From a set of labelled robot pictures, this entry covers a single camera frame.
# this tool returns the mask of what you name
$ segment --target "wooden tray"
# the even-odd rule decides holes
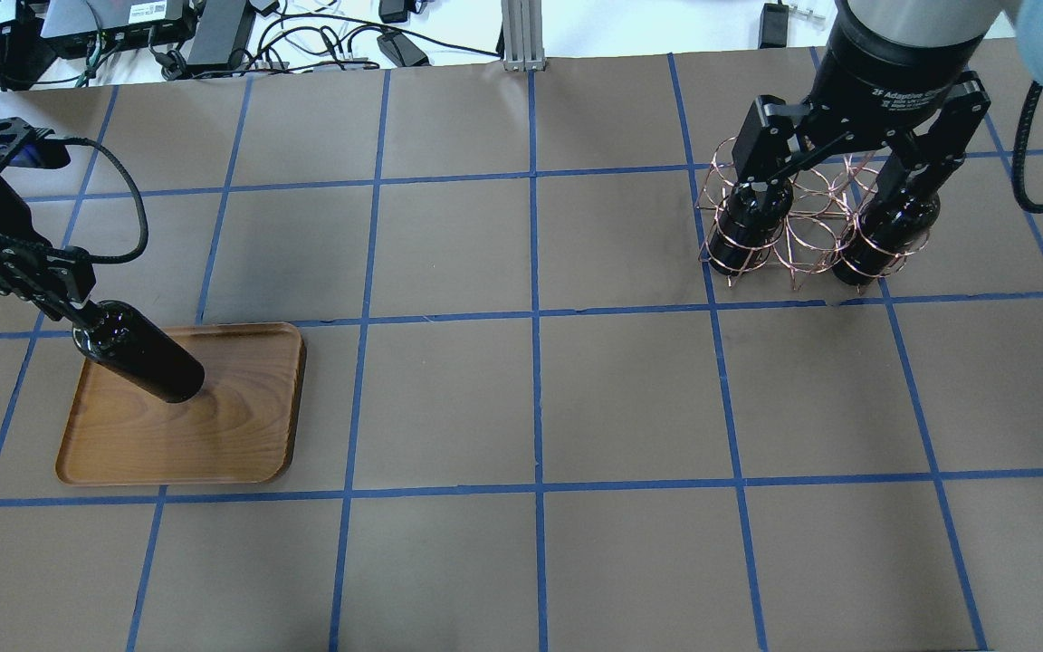
[[[83,486],[263,483],[292,459],[306,347],[291,323],[167,329],[203,365],[199,393],[168,404],[83,360],[54,463]]]

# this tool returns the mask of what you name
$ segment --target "white label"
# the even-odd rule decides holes
[[[167,3],[132,4],[131,13],[127,14],[129,24],[145,24],[149,21],[162,21],[167,17]]]

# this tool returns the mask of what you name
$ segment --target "white floor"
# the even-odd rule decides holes
[[[312,10],[322,0],[289,0],[290,11]],[[787,32],[790,46],[824,45],[835,17],[834,0],[799,0],[793,4]],[[339,0],[332,13],[343,17],[378,21],[380,0]],[[543,41],[548,57],[620,57],[629,54],[750,50],[758,45],[758,14],[761,0],[545,0],[542,3]],[[258,33],[274,17],[258,18],[249,50],[256,50]],[[292,26],[324,24],[290,21]],[[434,0],[403,28],[439,41],[492,50],[498,44],[502,11],[498,0]],[[328,22],[338,32],[350,29],[344,21]],[[989,38],[1013,37],[1004,17],[998,18]],[[484,55],[453,51],[415,40],[434,66],[484,62]],[[310,49],[312,41],[306,41]],[[185,45],[187,54],[190,45]],[[278,48],[294,66],[314,63],[315,57],[287,45]],[[355,55],[390,67],[378,50],[375,33],[357,38]],[[82,71],[82,61],[57,61],[42,79],[63,79]],[[147,51],[121,52],[100,71],[94,83],[140,83],[162,81],[159,66]]]

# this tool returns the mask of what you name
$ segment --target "metal bracket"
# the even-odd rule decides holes
[[[541,0],[502,0],[505,70],[545,70],[541,44]]]

